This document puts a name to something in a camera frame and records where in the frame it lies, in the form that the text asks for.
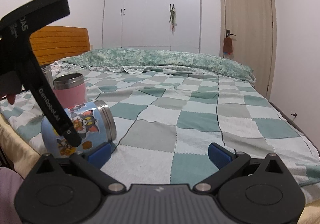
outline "stainless steel rim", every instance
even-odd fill
[[[100,114],[103,115],[102,120],[106,127],[108,141],[115,140],[117,137],[116,124],[108,105],[101,100],[94,101],[94,104],[97,106]]]
[[[77,87],[82,83],[84,83],[84,78],[81,73],[71,73],[54,79],[53,86],[56,90],[65,90]]]

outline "door handle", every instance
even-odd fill
[[[230,30],[226,30],[226,37],[230,37],[230,35],[236,36],[235,34],[230,33]]]

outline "pink thermos cup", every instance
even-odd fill
[[[87,102],[84,78],[81,73],[66,74],[53,81],[53,91],[63,108]]]

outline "metal screw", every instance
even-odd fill
[[[196,189],[198,191],[201,191],[201,192],[206,192],[206,191],[209,191],[211,189],[211,185],[208,184],[208,183],[198,183],[196,185]]]
[[[113,192],[121,191],[124,189],[124,185],[118,182],[111,183],[108,185],[108,189]]]

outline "hanging keychain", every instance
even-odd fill
[[[174,29],[174,25],[176,24],[176,11],[174,8],[174,4],[172,8],[170,9],[170,20],[169,23],[171,23],[171,31]]]

